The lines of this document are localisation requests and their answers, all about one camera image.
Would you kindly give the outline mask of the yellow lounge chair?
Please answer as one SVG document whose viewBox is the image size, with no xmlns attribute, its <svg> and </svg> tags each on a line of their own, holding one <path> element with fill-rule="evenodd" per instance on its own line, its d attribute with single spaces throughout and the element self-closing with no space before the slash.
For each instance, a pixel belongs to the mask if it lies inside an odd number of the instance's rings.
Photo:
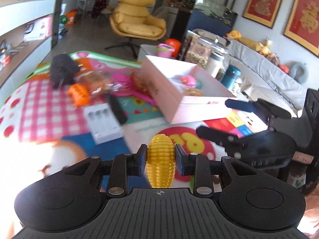
<svg viewBox="0 0 319 239">
<path fill-rule="evenodd" d="M 154 5 L 155 0 L 117 0 L 118 5 L 110 17 L 110 25 L 113 32 L 127 38 L 122 44 L 107 46 L 105 50 L 129 47 L 132 55 L 137 58 L 135 48 L 138 45 L 133 43 L 135 39 L 160 40 L 166 34 L 166 21 L 152 16 L 147 9 Z"/>
</svg>

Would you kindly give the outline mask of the packaged bread bag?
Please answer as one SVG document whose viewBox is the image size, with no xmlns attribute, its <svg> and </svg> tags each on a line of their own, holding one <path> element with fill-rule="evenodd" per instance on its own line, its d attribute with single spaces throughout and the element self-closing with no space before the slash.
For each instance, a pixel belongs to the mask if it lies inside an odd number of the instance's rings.
<svg viewBox="0 0 319 239">
<path fill-rule="evenodd" d="M 121 84 L 102 71 L 90 71 L 79 75 L 76 81 L 85 86 L 91 97 L 118 91 Z"/>
</svg>

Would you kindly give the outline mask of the white battery charger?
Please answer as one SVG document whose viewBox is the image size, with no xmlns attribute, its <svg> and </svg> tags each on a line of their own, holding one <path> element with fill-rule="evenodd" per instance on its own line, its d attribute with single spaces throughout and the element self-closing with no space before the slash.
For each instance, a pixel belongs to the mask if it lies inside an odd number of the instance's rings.
<svg viewBox="0 0 319 239">
<path fill-rule="evenodd" d="M 103 144 L 124 136 L 123 128 L 109 104 L 88 106 L 83 112 L 95 144 Z"/>
</svg>

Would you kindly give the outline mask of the orange toy pumpkin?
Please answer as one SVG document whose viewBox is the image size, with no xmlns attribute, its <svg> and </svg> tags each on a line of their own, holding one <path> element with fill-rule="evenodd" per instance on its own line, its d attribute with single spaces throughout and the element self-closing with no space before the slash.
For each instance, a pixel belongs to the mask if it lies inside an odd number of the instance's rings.
<svg viewBox="0 0 319 239">
<path fill-rule="evenodd" d="M 90 102 L 90 94 L 88 89 L 81 84 L 73 84 L 67 91 L 67 95 L 71 96 L 72 102 L 77 107 L 85 106 Z"/>
</svg>

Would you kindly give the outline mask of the yellow duck plush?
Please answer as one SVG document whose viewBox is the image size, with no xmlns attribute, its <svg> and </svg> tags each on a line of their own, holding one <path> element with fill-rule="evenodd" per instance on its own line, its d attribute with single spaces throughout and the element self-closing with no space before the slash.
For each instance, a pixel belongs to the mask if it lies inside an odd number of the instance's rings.
<svg viewBox="0 0 319 239">
<path fill-rule="evenodd" d="M 232 30 L 227 33 L 226 38 L 228 38 L 229 40 L 236 40 L 256 52 L 260 52 L 263 48 L 263 45 L 261 43 L 255 42 L 250 38 L 242 37 L 242 34 L 237 30 Z"/>
</svg>

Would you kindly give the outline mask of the red framed picture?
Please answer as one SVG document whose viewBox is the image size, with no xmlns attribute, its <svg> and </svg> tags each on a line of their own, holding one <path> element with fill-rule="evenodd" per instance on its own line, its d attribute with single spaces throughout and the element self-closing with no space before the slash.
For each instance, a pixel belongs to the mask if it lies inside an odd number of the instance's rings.
<svg viewBox="0 0 319 239">
<path fill-rule="evenodd" d="M 282 0 L 248 0 L 243 17 L 273 28 Z"/>
<path fill-rule="evenodd" d="M 319 0 L 294 0 L 284 35 L 318 56 Z"/>
</svg>

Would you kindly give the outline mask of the black plush toy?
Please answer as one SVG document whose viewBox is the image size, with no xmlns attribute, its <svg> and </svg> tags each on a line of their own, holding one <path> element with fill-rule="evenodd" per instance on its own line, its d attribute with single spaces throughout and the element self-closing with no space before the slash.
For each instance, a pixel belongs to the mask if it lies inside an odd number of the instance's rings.
<svg viewBox="0 0 319 239">
<path fill-rule="evenodd" d="M 67 53 L 53 57 L 50 66 L 52 88 L 57 90 L 64 85 L 75 84 L 75 75 L 80 72 L 80 69 L 78 64 Z"/>
</svg>

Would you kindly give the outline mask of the pink plastic scoop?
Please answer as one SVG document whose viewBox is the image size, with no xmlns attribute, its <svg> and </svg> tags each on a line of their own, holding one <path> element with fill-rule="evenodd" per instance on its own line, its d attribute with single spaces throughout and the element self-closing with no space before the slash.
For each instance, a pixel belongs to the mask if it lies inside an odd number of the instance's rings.
<svg viewBox="0 0 319 239">
<path fill-rule="evenodd" d="M 150 105 L 157 106 L 156 102 L 152 97 L 149 97 L 141 92 L 139 92 L 131 77 L 123 73 L 115 73 L 111 76 L 111 81 L 114 83 L 112 92 L 118 97 L 135 96 L 138 99 L 149 103 Z"/>
</svg>

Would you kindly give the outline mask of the red framed picture left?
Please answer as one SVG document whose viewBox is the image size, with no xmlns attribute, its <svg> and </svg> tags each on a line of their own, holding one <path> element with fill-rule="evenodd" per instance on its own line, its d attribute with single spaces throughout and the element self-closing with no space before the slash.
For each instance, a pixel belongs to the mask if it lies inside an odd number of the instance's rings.
<svg viewBox="0 0 319 239">
<path fill-rule="evenodd" d="M 248 0 L 243 17 L 273 28 L 282 0 Z"/>
</svg>

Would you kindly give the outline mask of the orange plastic container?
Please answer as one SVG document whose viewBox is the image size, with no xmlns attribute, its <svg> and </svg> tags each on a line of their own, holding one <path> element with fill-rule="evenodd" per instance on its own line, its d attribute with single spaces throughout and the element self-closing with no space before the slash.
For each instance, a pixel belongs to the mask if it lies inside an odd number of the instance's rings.
<svg viewBox="0 0 319 239">
<path fill-rule="evenodd" d="M 164 43 L 174 48 L 174 52 L 172 53 L 171 56 L 177 57 L 179 50 L 181 48 L 181 42 L 174 38 L 169 38 L 169 39 L 166 39 Z"/>
</svg>

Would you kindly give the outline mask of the large glass nut jar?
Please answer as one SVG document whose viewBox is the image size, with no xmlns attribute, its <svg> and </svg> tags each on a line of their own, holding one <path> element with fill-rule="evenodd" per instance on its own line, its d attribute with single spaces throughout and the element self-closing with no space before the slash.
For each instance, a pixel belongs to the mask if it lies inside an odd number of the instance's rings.
<svg viewBox="0 0 319 239">
<path fill-rule="evenodd" d="M 212 52 L 221 53 L 224 58 L 228 54 L 228 48 L 224 38 L 220 38 L 217 35 L 213 35 L 212 38 L 205 37 L 199 34 L 193 34 L 189 47 L 184 56 L 184 61 L 196 64 L 205 69 L 206 64 L 209 60 Z"/>
</svg>

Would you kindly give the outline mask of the grey sofa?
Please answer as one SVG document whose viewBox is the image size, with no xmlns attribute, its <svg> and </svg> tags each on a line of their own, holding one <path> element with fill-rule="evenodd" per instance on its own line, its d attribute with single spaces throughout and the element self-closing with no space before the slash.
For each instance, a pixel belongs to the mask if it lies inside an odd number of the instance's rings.
<svg viewBox="0 0 319 239">
<path fill-rule="evenodd" d="M 273 103 L 297 117 L 303 109 L 307 89 L 284 73 L 265 57 L 244 44 L 232 40 L 224 65 L 241 71 L 241 91 L 250 99 L 258 98 Z"/>
</svg>

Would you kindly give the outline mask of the yellow toy corn cob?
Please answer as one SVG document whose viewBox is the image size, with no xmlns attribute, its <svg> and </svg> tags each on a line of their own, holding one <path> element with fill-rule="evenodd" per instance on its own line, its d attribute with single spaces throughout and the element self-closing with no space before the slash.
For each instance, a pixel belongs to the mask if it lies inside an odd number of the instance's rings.
<svg viewBox="0 0 319 239">
<path fill-rule="evenodd" d="M 147 177 L 152 188 L 170 188 L 175 177 L 175 146 L 165 134 L 157 134 L 148 145 Z"/>
</svg>

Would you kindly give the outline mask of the black remote control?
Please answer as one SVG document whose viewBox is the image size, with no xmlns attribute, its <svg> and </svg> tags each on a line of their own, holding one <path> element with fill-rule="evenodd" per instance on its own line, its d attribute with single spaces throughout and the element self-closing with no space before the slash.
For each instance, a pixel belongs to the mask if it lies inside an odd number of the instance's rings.
<svg viewBox="0 0 319 239">
<path fill-rule="evenodd" d="M 106 101 L 109 104 L 114 116 L 116 117 L 117 121 L 119 122 L 120 125 L 124 125 L 127 121 L 128 118 L 125 115 L 121 104 L 118 102 L 118 99 L 116 96 L 112 95 L 111 93 L 106 94 Z"/>
</svg>

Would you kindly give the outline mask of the white SF parcel box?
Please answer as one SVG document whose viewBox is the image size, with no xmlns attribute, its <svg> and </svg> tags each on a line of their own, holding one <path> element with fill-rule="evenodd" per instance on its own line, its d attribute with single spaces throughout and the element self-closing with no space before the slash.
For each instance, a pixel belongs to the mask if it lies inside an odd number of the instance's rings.
<svg viewBox="0 0 319 239">
<path fill-rule="evenodd" d="M 24 41 L 42 40 L 52 35 L 52 16 L 46 16 L 25 25 Z"/>
</svg>

